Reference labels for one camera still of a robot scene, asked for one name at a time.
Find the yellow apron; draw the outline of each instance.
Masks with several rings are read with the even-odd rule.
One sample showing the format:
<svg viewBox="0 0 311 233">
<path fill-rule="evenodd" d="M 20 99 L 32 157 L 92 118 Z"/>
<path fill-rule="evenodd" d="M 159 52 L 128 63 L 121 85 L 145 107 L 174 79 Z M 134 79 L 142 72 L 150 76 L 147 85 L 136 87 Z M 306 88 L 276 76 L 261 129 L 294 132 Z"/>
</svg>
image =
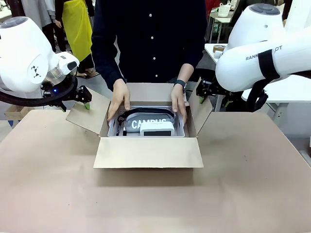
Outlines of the yellow apron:
<svg viewBox="0 0 311 233">
<path fill-rule="evenodd" d="M 64 2 L 63 23 L 73 55 L 79 61 L 91 54 L 92 28 L 85 0 Z"/>
</svg>

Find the watch strap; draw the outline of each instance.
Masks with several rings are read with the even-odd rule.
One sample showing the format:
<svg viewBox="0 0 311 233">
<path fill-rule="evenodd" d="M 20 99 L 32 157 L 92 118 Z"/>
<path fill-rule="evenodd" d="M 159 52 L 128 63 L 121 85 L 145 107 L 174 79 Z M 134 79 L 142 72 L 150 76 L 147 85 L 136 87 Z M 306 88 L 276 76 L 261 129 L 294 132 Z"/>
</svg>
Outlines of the watch strap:
<svg viewBox="0 0 311 233">
<path fill-rule="evenodd" d="M 185 83 L 184 81 L 182 81 L 182 80 L 176 80 L 176 82 L 175 82 L 175 84 L 174 84 L 174 85 L 176 85 L 176 84 L 180 84 L 180 85 L 182 85 L 182 86 L 183 86 L 183 88 L 186 86 L 186 83 Z"/>
</svg>

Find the wristwatch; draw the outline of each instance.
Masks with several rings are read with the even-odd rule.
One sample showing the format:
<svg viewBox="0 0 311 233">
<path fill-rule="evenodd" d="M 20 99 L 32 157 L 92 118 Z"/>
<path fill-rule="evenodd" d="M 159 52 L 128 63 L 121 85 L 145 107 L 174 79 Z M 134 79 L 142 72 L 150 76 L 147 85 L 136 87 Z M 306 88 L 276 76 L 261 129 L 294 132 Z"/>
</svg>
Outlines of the wristwatch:
<svg viewBox="0 0 311 233">
<path fill-rule="evenodd" d="M 186 83 L 185 83 L 184 81 L 182 81 L 182 80 L 179 79 L 179 80 L 176 80 L 174 86 L 175 86 L 176 84 L 182 85 L 182 87 L 183 87 L 183 93 L 185 93 Z"/>
</svg>

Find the sandal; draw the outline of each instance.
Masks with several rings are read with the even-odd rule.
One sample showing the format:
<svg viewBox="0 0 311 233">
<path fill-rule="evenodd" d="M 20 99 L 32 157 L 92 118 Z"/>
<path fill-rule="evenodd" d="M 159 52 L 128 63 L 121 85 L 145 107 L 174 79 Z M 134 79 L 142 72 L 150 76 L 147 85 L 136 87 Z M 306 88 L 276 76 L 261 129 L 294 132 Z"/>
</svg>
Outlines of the sandal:
<svg viewBox="0 0 311 233">
<path fill-rule="evenodd" d="M 90 79 L 90 78 L 93 78 L 95 76 L 99 75 L 98 72 L 96 72 L 95 70 L 92 70 L 92 71 L 86 71 L 86 76 L 88 76 L 87 79 Z"/>
<path fill-rule="evenodd" d="M 80 78 L 83 78 L 83 79 L 85 79 L 86 76 L 87 76 L 87 74 L 85 74 L 85 73 L 77 73 L 77 75 L 76 75 L 76 77 L 80 77 Z"/>
</svg>

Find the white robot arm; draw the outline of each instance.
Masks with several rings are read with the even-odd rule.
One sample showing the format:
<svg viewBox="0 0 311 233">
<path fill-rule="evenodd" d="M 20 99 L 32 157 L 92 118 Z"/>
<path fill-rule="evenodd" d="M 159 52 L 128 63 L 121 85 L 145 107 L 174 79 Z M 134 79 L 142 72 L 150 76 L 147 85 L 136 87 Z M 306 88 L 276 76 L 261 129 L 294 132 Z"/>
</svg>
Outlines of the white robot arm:
<svg viewBox="0 0 311 233">
<path fill-rule="evenodd" d="M 0 25 L 0 88 L 14 92 L 45 91 L 43 99 L 23 99 L 0 92 L 0 100 L 21 106 L 55 105 L 66 110 L 63 100 L 84 100 L 91 95 L 78 89 L 70 73 L 78 65 L 68 52 L 55 54 L 52 47 L 28 17 L 14 17 Z"/>
<path fill-rule="evenodd" d="M 231 92 L 252 88 L 254 83 L 265 79 L 259 67 L 258 55 L 271 50 L 273 65 L 279 81 L 289 75 L 311 70 L 311 27 L 299 33 L 226 51 L 216 66 L 219 84 Z"/>
<path fill-rule="evenodd" d="M 311 27 L 286 33 L 279 10 L 268 4 L 247 7 L 229 37 L 215 70 L 216 79 L 202 80 L 197 95 L 222 94 L 240 100 L 242 91 L 252 88 L 246 111 L 255 111 L 267 99 L 264 87 L 299 74 L 309 77 L 311 70 Z"/>
</svg>

